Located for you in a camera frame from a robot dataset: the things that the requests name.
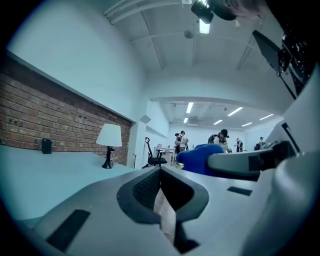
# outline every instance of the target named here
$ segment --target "desk surface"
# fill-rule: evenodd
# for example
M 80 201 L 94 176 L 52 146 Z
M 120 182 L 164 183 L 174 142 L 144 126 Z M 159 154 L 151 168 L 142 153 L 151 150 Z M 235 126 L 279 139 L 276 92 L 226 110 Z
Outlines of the desk surface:
M 42 154 L 0 145 L 1 196 L 16 220 L 38 218 L 85 186 L 126 174 L 134 169 L 115 164 L 92 152 Z

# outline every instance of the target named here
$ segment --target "backpack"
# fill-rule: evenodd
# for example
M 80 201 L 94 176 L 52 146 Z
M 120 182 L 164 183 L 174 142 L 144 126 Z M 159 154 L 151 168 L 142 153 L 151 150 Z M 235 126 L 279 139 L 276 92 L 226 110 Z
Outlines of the backpack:
M 254 151 L 259 150 L 259 149 L 260 149 L 260 144 L 259 143 L 255 144 Z
M 208 139 L 208 144 L 213 144 L 214 143 L 214 139 L 215 137 L 217 137 L 218 135 L 217 134 L 213 134 L 209 137 Z

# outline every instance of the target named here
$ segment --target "blue cushion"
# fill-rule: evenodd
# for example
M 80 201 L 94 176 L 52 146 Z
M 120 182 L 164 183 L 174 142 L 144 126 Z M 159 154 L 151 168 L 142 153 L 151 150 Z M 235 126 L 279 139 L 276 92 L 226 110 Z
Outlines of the blue cushion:
M 224 153 L 224 150 L 217 144 L 201 144 L 193 150 L 180 152 L 176 156 L 176 161 L 184 164 L 182 169 L 185 171 L 214 176 L 214 173 L 207 168 L 206 160 L 207 157 L 220 153 Z

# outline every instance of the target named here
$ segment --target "white lampshade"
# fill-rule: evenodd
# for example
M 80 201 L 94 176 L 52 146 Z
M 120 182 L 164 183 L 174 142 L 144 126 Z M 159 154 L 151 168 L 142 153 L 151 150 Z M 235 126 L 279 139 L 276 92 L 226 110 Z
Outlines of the white lampshade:
M 119 125 L 105 123 L 95 143 L 104 146 L 122 147 L 121 127 Z

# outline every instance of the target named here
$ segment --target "black speaker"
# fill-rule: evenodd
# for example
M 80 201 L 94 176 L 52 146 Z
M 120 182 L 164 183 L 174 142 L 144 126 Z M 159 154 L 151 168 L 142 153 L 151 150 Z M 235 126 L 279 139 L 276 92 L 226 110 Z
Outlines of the black speaker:
M 43 138 L 42 139 L 42 153 L 43 154 L 51 154 L 51 140 Z

